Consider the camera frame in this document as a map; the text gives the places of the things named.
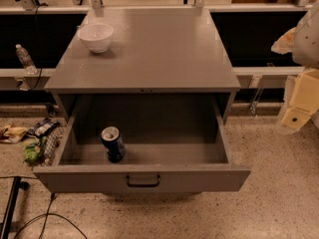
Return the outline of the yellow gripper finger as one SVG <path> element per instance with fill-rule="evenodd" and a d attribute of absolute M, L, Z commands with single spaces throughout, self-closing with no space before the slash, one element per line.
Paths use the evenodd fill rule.
<path fill-rule="evenodd" d="M 299 130 L 318 110 L 319 70 L 311 69 L 297 77 L 289 76 L 285 85 L 280 124 L 289 130 Z"/>
<path fill-rule="evenodd" d="M 292 28 L 284 33 L 271 47 L 271 51 L 277 54 L 287 54 L 293 51 L 294 35 L 296 28 Z"/>

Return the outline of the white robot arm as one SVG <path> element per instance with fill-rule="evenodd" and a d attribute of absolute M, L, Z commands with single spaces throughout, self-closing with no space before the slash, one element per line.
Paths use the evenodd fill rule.
<path fill-rule="evenodd" d="M 297 77 L 288 77 L 284 105 L 276 123 L 277 131 L 290 134 L 307 124 L 319 109 L 319 2 L 271 47 L 277 54 L 292 54 L 305 68 Z"/>

